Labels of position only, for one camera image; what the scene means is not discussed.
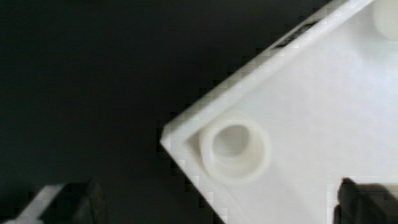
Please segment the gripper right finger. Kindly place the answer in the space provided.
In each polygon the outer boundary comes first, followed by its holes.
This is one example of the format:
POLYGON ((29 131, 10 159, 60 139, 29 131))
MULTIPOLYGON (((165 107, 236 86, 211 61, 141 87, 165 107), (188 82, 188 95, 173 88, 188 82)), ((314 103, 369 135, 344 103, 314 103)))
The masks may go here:
POLYGON ((332 224, 398 224, 398 184, 340 180, 332 224))

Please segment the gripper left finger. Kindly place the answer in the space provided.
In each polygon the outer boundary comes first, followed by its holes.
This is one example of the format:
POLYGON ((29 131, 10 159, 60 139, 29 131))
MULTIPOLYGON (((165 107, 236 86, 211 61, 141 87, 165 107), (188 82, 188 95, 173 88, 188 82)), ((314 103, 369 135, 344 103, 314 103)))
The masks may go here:
POLYGON ((106 200, 93 180, 45 185, 8 224, 108 224, 106 200))

